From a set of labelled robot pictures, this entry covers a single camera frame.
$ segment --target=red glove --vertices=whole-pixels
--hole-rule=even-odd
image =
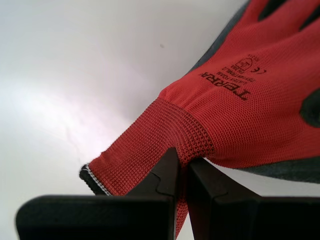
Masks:
[[[319,8],[315,11],[319,4],[319,0],[252,0],[206,63],[161,91],[86,166],[94,182],[105,193],[125,195],[170,147],[176,148],[182,168],[194,158],[207,157],[220,166],[251,172],[257,167],[256,172],[267,175],[258,166],[300,162],[307,166],[308,161],[319,160]],[[316,182],[319,168],[313,166],[314,178],[297,176],[294,169],[278,177]],[[177,234],[187,212],[182,194]]]

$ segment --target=white background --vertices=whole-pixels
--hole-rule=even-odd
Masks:
[[[0,239],[45,194],[91,195],[78,177],[205,53],[245,0],[0,0]],[[224,169],[262,195],[316,184]],[[190,222],[179,240],[191,240]]]

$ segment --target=glove cuff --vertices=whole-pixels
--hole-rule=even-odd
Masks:
[[[175,147],[181,166],[213,154],[202,125],[184,109],[157,98],[80,177],[96,194],[125,195],[142,181],[168,148]]]

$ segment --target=glove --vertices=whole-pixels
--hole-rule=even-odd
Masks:
[[[252,0],[197,68],[162,90],[106,151],[84,166],[88,185],[97,193],[125,195],[171,147],[182,172],[192,159],[207,157],[228,168],[319,181],[319,4]],[[177,234],[187,213],[182,192]]]

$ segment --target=red knit fabric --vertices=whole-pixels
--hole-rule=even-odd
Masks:
[[[114,195],[136,186],[170,147],[182,167],[196,157],[245,168],[320,156],[320,128],[300,115],[320,88],[320,20],[300,26],[318,0],[287,1],[262,21],[253,0],[217,53],[166,87],[114,144],[89,164]],[[188,208],[177,207],[177,233]]]

